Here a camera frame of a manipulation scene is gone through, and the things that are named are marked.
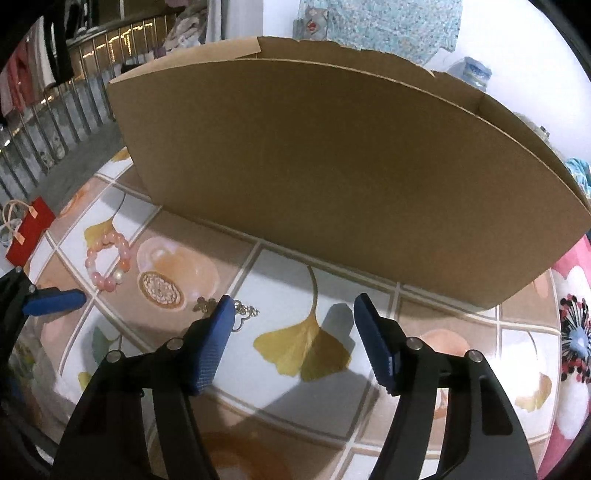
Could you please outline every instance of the red gift bag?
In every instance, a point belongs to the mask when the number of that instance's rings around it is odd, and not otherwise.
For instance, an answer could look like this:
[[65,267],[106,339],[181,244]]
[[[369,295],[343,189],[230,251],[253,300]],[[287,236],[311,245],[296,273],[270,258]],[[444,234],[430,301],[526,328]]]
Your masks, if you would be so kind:
[[[28,212],[25,214],[25,218],[22,219],[18,230],[15,230],[10,225],[10,217],[17,203],[27,207]],[[10,208],[8,209],[7,218],[5,210],[8,205],[10,205]],[[15,267],[24,267],[39,243],[41,234],[51,226],[55,219],[56,216],[41,197],[33,200],[31,205],[20,200],[6,202],[2,208],[2,220],[10,233],[12,233],[12,244],[8,247],[8,252],[6,253],[7,260]]]

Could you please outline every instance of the gift bag handle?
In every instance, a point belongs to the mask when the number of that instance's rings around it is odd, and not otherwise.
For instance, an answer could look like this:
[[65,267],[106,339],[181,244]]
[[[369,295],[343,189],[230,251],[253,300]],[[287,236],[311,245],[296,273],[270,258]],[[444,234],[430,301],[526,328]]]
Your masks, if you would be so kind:
[[[7,205],[10,205],[10,208],[8,209],[8,219],[6,217],[6,212],[5,212]],[[2,207],[2,221],[4,222],[4,226],[8,229],[8,231],[10,233],[12,233],[12,236],[17,240],[17,242],[22,245],[25,242],[25,238],[20,233],[18,233],[16,229],[14,229],[10,225],[12,211],[14,210],[14,207],[16,205],[24,205],[25,207],[27,207],[27,210],[29,211],[29,213],[31,214],[31,216],[33,218],[37,218],[37,211],[35,210],[35,208],[32,205],[29,205],[28,203],[23,202],[22,200],[16,200],[16,199],[7,201],[4,204],[4,206]]]

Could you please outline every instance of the blue patterned fabric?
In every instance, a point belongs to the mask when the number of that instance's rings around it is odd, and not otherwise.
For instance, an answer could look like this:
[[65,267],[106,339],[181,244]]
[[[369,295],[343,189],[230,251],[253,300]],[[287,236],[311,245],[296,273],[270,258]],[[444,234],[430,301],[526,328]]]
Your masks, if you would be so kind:
[[579,184],[579,187],[581,187],[581,190],[583,190],[585,196],[591,200],[591,170],[589,164],[585,160],[578,158],[569,158],[564,164]]
[[425,65],[439,50],[456,48],[462,0],[301,0],[329,10],[327,40],[394,53]]

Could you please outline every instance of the cardboard box flap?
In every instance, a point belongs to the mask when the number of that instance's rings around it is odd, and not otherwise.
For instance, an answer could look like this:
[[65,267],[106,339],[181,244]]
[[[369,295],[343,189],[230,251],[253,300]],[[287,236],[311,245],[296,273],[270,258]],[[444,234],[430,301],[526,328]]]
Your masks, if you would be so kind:
[[164,57],[149,61],[111,80],[110,83],[122,82],[126,79],[159,72],[160,70],[184,67],[209,61],[234,60],[256,56],[261,51],[256,37],[237,38],[206,43],[193,48],[180,48]]
[[478,111],[484,93],[448,74],[433,73],[391,53],[354,50],[331,41],[259,37],[260,59],[305,60],[348,67],[413,85],[472,113]]
[[477,306],[525,287],[591,225],[507,134],[374,74],[218,61],[109,96],[155,203]]
[[589,202],[576,180],[570,174],[569,169],[566,168],[552,149],[530,127],[523,123],[519,117],[488,95],[482,98],[477,114],[503,130],[503,132],[507,132],[512,138],[515,138],[521,145],[548,165],[568,185],[581,203],[589,209]]
[[515,138],[565,182],[588,206],[588,201],[568,169],[542,139],[494,98],[444,72],[431,72],[406,59],[373,50],[354,50],[331,41],[259,37],[260,59],[315,61],[375,73],[413,85],[475,113]]

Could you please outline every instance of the blue gripper pad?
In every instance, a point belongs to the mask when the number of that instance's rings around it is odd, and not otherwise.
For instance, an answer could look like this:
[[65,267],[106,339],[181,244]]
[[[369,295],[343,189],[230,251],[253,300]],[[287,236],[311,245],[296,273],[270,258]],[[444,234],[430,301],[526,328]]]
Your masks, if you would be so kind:
[[85,303],[86,295],[81,290],[61,291],[55,287],[45,288],[38,290],[31,296],[22,308],[22,312],[26,316],[39,317],[40,315],[77,310]]
[[187,330],[178,361],[189,394],[198,395],[213,383],[235,316],[234,299],[224,295],[209,318],[193,322]]
[[[388,348],[378,326],[382,319],[366,293],[362,293],[355,299],[353,316],[376,380],[386,388],[389,394],[394,394],[396,388],[394,374],[400,369],[399,362],[396,361],[398,355],[394,355]],[[394,320],[386,319],[385,321],[395,323]]]

